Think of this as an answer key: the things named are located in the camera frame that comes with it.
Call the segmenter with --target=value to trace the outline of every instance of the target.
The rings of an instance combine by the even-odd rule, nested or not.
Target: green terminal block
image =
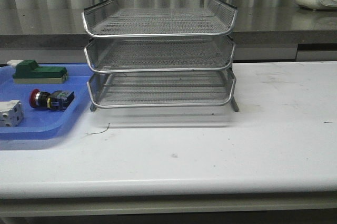
[[[65,67],[39,66],[34,60],[25,60],[17,64],[14,83],[64,83],[68,79]]]

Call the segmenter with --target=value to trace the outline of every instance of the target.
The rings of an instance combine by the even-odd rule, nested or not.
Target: wire mesh tray
[[[220,0],[110,0],[82,13],[92,37],[228,34],[237,10]]]
[[[87,83],[98,108],[218,106],[230,102],[231,70],[94,74]]]
[[[235,45],[227,36],[96,39],[84,49],[96,73],[220,70]]]

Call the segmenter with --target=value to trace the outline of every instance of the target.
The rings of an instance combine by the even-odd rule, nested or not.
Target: stacked desk organizer
[[[84,49],[95,72],[92,107],[235,104],[227,35],[236,14],[220,0],[106,0],[85,9],[95,38]]]

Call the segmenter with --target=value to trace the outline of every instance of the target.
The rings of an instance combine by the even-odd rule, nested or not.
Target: electrical component
[[[15,67],[14,83],[64,83],[68,79],[65,67],[39,66],[34,60],[11,60],[7,63]]]
[[[20,100],[0,102],[0,127],[17,126],[23,119]]]
[[[34,89],[29,96],[29,104],[33,108],[48,108],[53,111],[65,110],[74,100],[74,92],[54,91],[52,94]]]

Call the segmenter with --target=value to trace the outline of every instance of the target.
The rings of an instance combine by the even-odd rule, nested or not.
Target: blue plastic tray
[[[24,118],[18,126],[0,128],[0,140],[49,139],[55,136],[60,128],[70,129],[90,102],[86,82],[92,72],[87,64],[44,65],[65,66],[69,79],[63,84],[14,84],[12,74],[15,73],[15,69],[10,66],[0,67],[0,101],[20,100],[24,110]],[[75,99],[64,111],[34,109],[28,100],[33,89],[50,93],[56,90],[74,91]]]

